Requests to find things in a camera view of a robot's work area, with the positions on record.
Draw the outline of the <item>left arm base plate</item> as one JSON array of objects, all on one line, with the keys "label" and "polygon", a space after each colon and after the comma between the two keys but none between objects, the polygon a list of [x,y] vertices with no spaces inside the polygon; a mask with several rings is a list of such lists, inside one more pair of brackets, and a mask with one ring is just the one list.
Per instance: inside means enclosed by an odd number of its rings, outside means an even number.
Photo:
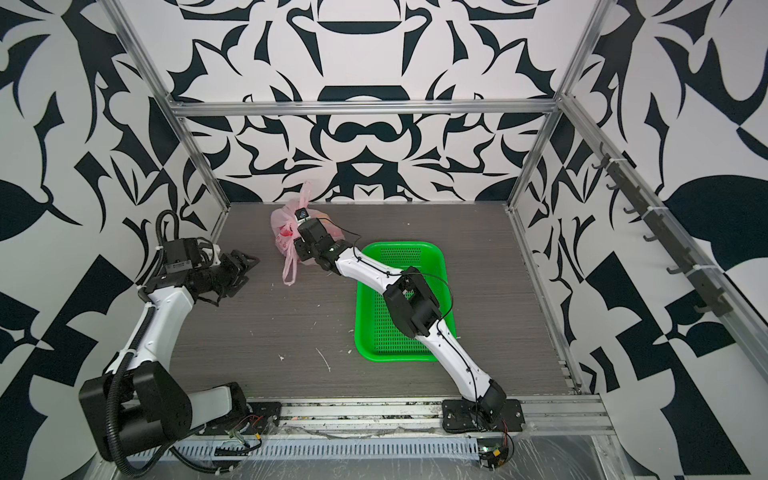
[{"label": "left arm base plate", "polygon": [[280,425],[283,404],[279,401],[248,402],[246,415],[240,418],[209,422],[197,431],[198,436],[266,434]]}]

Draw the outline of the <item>black wall hook rail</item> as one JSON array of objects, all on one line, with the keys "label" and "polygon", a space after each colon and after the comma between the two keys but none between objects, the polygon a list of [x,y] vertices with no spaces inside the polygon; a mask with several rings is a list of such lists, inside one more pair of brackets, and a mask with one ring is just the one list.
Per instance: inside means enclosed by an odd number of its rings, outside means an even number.
[{"label": "black wall hook rail", "polygon": [[603,150],[603,145],[599,151],[601,159],[593,168],[604,170],[613,181],[607,188],[621,192],[628,200],[630,207],[625,207],[624,212],[634,215],[647,226],[650,234],[643,236],[644,241],[658,242],[672,259],[673,266],[666,268],[667,273],[683,275],[699,294],[703,305],[696,305],[695,311],[717,317],[733,312],[725,289],[714,280],[716,267],[704,260],[702,254],[694,252],[693,241],[685,239],[683,228],[676,223],[671,211],[661,205],[626,158],[612,157]]}]

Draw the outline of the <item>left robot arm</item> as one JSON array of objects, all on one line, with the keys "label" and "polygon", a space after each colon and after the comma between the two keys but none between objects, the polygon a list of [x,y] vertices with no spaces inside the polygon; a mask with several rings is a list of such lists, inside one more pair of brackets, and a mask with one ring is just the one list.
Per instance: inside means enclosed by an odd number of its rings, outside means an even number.
[{"label": "left robot arm", "polygon": [[242,388],[230,382],[187,393],[169,372],[181,327],[195,304],[210,293],[232,297],[259,260],[239,250],[167,263],[139,294],[144,309],[129,341],[103,374],[86,381],[79,402],[103,459],[122,470],[130,456],[170,448],[204,426],[221,426],[249,412]]}]

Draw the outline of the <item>pink plastic bag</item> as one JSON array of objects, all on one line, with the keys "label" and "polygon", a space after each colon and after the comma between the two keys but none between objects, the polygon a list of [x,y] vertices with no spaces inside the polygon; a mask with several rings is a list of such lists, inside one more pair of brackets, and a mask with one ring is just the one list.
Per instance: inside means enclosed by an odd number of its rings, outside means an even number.
[{"label": "pink plastic bag", "polygon": [[275,245],[285,257],[282,281],[286,286],[291,286],[296,282],[300,263],[314,264],[311,258],[302,260],[295,246],[295,241],[301,238],[298,231],[299,221],[296,219],[296,213],[300,209],[306,209],[310,218],[319,219],[334,241],[345,240],[342,230],[332,225],[330,217],[326,213],[309,207],[310,194],[311,185],[309,182],[304,182],[299,197],[289,200],[281,208],[273,211],[270,216],[270,226],[275,237]]}]

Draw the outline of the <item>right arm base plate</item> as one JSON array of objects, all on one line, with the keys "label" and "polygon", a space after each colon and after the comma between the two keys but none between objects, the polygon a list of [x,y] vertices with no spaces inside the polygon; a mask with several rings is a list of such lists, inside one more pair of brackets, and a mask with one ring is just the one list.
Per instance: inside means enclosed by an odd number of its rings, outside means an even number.
[{"label": "right arm base plate", "polygon": [[488,420],[476,405],[466,399],[441,402],[441,427],[449,434],[475,432],[522,432],[526,423],[517,399],[507,399],[494,421]]}]

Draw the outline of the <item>small circuit board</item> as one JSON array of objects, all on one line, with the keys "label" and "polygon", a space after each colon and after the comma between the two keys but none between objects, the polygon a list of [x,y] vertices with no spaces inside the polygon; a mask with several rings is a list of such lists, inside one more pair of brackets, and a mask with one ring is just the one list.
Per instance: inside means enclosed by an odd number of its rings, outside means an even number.
[{"label": "small circuit board", "polygon": [[514,441],[506,436],[498,445],[480,445],[478,463],[481,468],[493,471],[505,465],[514,453]]}]

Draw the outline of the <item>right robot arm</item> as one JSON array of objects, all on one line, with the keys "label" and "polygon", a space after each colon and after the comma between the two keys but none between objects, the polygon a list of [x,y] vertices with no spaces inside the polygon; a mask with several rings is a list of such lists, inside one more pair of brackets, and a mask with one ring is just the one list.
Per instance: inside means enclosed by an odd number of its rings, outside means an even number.
[{"label": "right robot arm", "polygon": [[356,280],[380,294],[394,326],[433,354],[469,403],[476,423],[490,425],[500,419],[505,391],[452,334],[425,273],[416,267],[402,270],[376,261],[349,241],[334,239],[321,224],[303,229],[294,244],[302,260],[313,259],[323,270]]}]

